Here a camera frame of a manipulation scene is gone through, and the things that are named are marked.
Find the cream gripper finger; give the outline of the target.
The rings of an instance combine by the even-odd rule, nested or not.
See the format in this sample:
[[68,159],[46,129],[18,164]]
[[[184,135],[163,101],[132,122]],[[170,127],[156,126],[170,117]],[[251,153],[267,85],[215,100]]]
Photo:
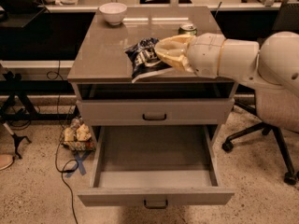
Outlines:
[[180,71],[186,70],[187,60],[184,55],[170,56],[161,52],[156,52],[156,54],[161,61],[176,68],[177,70]]
[[156,50],[173,50],[173,49],[177,49],[177,42],[176,40],[172,39],[172,38],[166,38],[163,40],[160,40],[156,45],[155,45],[155,49]]

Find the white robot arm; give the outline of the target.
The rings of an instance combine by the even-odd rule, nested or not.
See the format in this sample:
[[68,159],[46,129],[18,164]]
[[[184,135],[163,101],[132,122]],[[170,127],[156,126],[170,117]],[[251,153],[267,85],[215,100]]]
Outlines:
[[159,41],[154,50],[160,60],[180,71],[299,96],[299,35],[293,32],[275,33],[262,44],[212,33],[175,35]]

